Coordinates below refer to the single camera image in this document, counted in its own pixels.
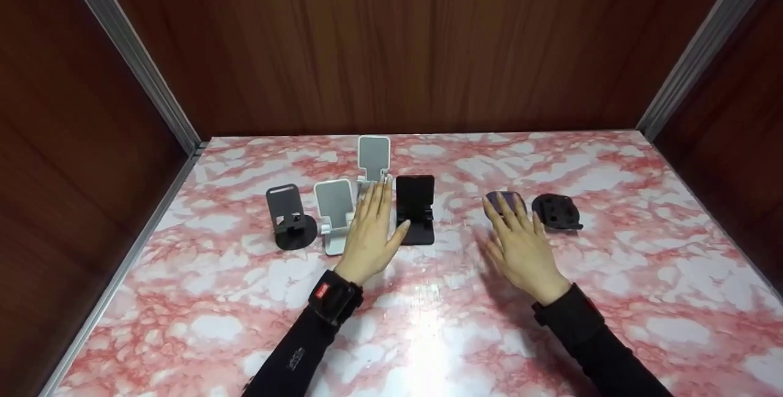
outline black sleeve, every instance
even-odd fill
[[[245,387],[243,397],[305,395],[316,367],[339,328],[328,324],[310,306],[269,355],[257,375]]]
[[[601,395],[671,395],[632,350],[613,335],[601,313],[576,285],[542,310],[546,314],[546,325]]]

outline purple phone stand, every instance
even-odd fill
[[[503,199],[506,199],[506,204],[508,204],[508,207],[510,207],[511,211],[516,215],[517,208],[515,207],[514,196],[519,194],[515,193],[515,191],[501,191],[500,194],[503,196]],[[495,211],[500,213],[500,216],[503,216],[503,212],[500,211],[500,204],[497,202],[497,192],[492,191],[491,193],[488,193],[487,198],[489,199],[490,204],[492,204],[492,207],[495,208]],[[525,213],[528,213],[528,207],[525,205],[525,200],[522,200],[522,208],[525,209]]]

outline wooden panel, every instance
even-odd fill
[[[199,134],[634,127],[715,0],[120,0]]]
[[[655,140],[783,291],[783,0],[758,0]]]
[[[0,388],[33,395],[185,157],[81,0],[0,14]]]

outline red label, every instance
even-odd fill
[[[329,284],[323,283],[319,288],[318,291],[316,291],[316,297],[317,299],[323,299],[324,294],[327,293],[327,290],[329,289]]]

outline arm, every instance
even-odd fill
[[[536,308],[536,319],[551,328],[601,395],[671,395],[613,335],[604,317],[575,284],[552,304]]]
[[[324,275],[310,297],[310,305],[302,311],[257,375],[247,384],[243,397],[305,395],[327,347],[335,341],[345,320],[362,304],[361,285],[386,268],[408,232],[410,221],[397,227],[391,239],[387,240],[391,210],[392,181],[387,179],[383,184],[373,185],[356,207],[344,253],[332,274],[338,282],[318,293],[324,286],[327,276]],[[335,297],[335,291],[339,291],[336,286],[341,283],[349,283],[355,294],[342,310],[335,310],[331,306],[335,302],[331,299]],[[313,297],[319,300],[314,303]],[[330,316],[330,313],[324,312],[327,308],[335,310],[333,322],[322,317]]]
[[[304,395],[338,330],[339,327],[321,319],[310,306],[305,308],[247,384],[243,396]]]
[[[539,218],[529,221],[521,199],[516,212],[498,195],[503,218],[484,197],[497,238],[486,244],[495,269],[535,299],[536,321],[550,327],[602,395],[671,395],[612,334],[592,302],[557,270]]]

